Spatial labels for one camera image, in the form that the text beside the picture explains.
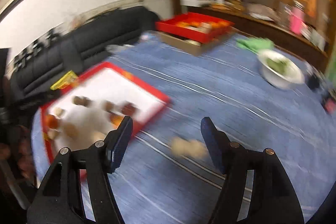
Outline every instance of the green cloth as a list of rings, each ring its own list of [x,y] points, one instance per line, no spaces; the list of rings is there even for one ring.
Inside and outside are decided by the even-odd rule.
[[[237,39],[237,46],[258,53],[260,50],[273,48],[274,43],[268,38],[251,37],[248,39]]]

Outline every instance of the bowl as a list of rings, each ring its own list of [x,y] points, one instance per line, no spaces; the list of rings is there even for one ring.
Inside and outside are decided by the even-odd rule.
[[[284,75],[277,73],[267,65],[267,59],[272,60],[283,60],[287,62],[286,70]],[[287,57],[283,56],[281,53],[272,50],[261,50],[258,53],[258,60],[261,65],[261,73],[263,77],[271,85],[277,88],[288,90],[294,89],[297,85],[303,84],[305,82],[305,77],[302,71]]]

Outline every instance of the sofa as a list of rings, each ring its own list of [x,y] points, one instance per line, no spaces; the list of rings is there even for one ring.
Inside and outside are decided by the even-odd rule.
[[[66,72],[82,74],[109,56],[107,45],[134,44],[142,32],[155,30],[159,17],[143,6],[117,9],[62,36],[29,59],[10,79],[12,100],[49,90]]]

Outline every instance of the blue tablecloth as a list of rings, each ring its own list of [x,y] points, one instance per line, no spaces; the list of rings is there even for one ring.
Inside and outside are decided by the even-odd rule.
[[[307,221],[336,180],[335,117],[323,110],[306,85],[279,90],[259,74],[256,55],[235,46],[236,34],[201,57],[159,41],[144,42],[107,60],[167,94],[172,105],[130,142],[121,167],[109,175],[126,223],[207,223],[224,178],[210,157],[176,159],[174,136],[203,141],[200,122],[211,117],[230,140],[245,148],[273,148],[299,198]],[[305,65],[286,55],[303,71]],[[48,169],[40,112],[31,135],[39,180]],[[249,207],[253,174],[248,174],[239,218]],[[87,183],[82,183],[86,215],[94,219]]]

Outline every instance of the metal screw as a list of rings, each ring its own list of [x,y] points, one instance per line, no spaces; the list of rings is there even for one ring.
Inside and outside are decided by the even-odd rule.
[[[273,154],[274,154],[274,150],[271,149],[271,148],[267,148],[267,149],[266,149],[266,153],[267,153],[268,155],[273,155]]]
[[[239,147],[239,143],[237,143],[237,142],[231,142],[230,146],[233,147],[233,148],[238,148]]]
[[[59,151],[62,155],[66,154],[69,152],[69,149],[67,147],[63,147],[60,151]]]
[[[96,141],[94,144],[96,147],[102,147],[104,145],[104,141]]]

